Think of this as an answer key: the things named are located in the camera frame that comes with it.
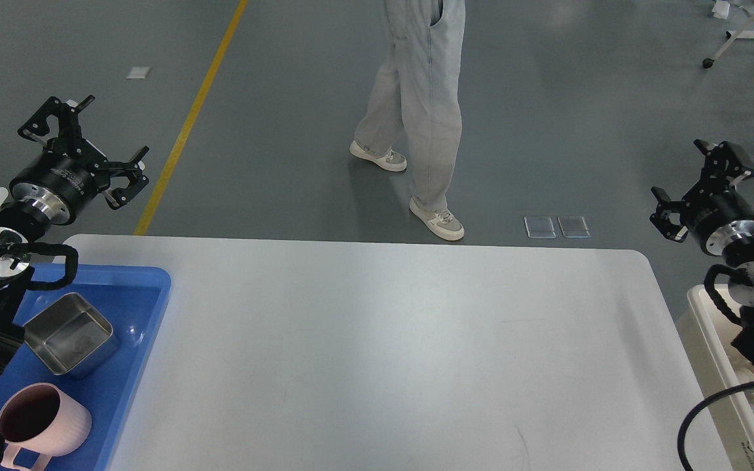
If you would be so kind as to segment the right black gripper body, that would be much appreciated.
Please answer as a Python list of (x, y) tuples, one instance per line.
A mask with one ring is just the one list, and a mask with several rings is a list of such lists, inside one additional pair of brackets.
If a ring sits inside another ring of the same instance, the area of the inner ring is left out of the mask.
[(709, 256), (720, 256), (734, 241), (754, 238), (754, 210), (737, 190), (692, 194), (681, 223)]

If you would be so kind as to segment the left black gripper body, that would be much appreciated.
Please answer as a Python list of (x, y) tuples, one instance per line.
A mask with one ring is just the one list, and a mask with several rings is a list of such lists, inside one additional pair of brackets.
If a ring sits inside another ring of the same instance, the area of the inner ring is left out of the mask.
[(96, 169), (107, 161), (101, 153), (42, 153), (10, 182), (10, 196), (42, 226), (68, 226), (107, 188), (108, 179)]

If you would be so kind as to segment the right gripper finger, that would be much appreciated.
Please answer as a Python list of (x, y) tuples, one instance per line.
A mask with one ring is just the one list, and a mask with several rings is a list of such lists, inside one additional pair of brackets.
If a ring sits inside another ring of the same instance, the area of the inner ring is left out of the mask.
[(653, 186), (650, 191), (657, 200), (657, 206), (650, 221), (660, 235), (670, 241), (682, 243), (686, 240), (688, 229), (684, 224), (674, 223), (672, 215), (681, 215), (686, 203), (683, 200), (671, 200), (664, 188)]
[(743, 180), (754, 178), (754, 161), (745, 149), (736, 143), (709, 143), (694, 140), (695, 147), (704, 155), (700, 178), (693, 186), (693, 194), (721, 194), (734, 190)]

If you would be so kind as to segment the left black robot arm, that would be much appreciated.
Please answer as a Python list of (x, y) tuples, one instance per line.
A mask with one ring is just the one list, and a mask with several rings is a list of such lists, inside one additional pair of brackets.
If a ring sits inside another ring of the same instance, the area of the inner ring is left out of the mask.
[[(149, 183), (143, 147), (110, 161), (84, 138), (80, 103), (46, 99), (18, 129), (40, 143), (38, 158), (9, 184), (0, 208), (0, 409), (33, 383), (50, 383), (92, 414), (71, 454), (44, 458), (50, 470), (107, 470), (120, 441), (170, 295), (171, 278), (152, 266), (80, 265), (74, 247), (44, 243), (103, 194), (113, 209)], [(6, 442), (0, 436), (0, 459)]]

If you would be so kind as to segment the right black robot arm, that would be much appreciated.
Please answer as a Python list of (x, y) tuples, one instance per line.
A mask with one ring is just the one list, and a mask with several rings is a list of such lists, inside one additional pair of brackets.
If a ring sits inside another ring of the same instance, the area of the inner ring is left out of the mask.
[[(700, 178), (679, 200), (671, 200), (663, 188), (653, 186), (657, 200), (649, 220), (665, 239), (682, 243), (692, 236), (708, 256), (720, 256), (710, 266), (704, 290), (725, 318), (741, 328), (733, 346), (754, 364), (754, 210), (737, 192), (737, 185), (754, 178), (754, 163), (736, 143), (694, 145), (704, 155)], [(683, 418), (677, 450), (683, 469), (691, 469), (686, 438), (692, 421), (719, 400), (754, 388), (754, 381), (718, 391), (701, 400)]]

